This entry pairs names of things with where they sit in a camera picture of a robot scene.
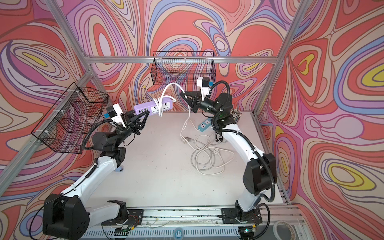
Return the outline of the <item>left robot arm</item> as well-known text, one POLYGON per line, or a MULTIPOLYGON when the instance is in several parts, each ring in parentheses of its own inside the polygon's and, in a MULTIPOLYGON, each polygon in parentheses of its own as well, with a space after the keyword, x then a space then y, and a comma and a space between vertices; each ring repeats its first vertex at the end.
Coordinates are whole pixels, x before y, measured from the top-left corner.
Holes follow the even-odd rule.
POLYGON ((86 134, 83 150, 100 151, 93 166, 75 183, 59 194, 50 194, 44 205, 43 234, 67 240, 80 239, 88 228, 104 221, 112 220, 123 224, 129 218, 127 204, 109 200, 103 206, 86 208, 86 203, 94 191, 125 160, 126 148, 120 145, 130 135, 138 136, 144 129, 150 111, 140 114, 129 111, 118 114, 108 112, 104 120, 95 124, 86 134))

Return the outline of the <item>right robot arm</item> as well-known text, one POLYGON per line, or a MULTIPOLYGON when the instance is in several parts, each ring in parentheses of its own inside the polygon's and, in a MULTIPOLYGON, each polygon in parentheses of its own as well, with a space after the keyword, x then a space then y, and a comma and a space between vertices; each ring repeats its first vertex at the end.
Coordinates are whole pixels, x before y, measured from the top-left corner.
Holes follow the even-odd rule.
POLYGON ((245 162, 243 195, 234 207, 223 208, 219 218, 224 224, 239 223, 257 227, 263 222, 261 208, 267 210, 267 224, 271 223, 268 203, 275 200, 277 163, 273 154, 259 150, 240 130, 241 112, 234 108, 230 86, 225 81, 212 83, 207 78, 198 80, 198 91, 180 92, 189 110, 211 114, 211 127, 219 140, 229 142, 245 162))

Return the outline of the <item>blue power strip with cord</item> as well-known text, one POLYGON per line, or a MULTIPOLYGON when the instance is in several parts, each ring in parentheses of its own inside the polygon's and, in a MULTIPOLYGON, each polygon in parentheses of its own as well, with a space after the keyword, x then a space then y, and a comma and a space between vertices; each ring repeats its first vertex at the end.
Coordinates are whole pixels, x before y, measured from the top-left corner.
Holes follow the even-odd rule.
POLYGON ((195 130, 200 132, 201 135, 189 141, 194 150, 190 158, 191 165, 203 176, 217 176, 224 173, 227 165, 235 157, 233 151, 220 147, 220 144, 225 141, 219 140, 218 134, 203 134, 210 127, 211 120, 204 120, 195 127, 195 130))

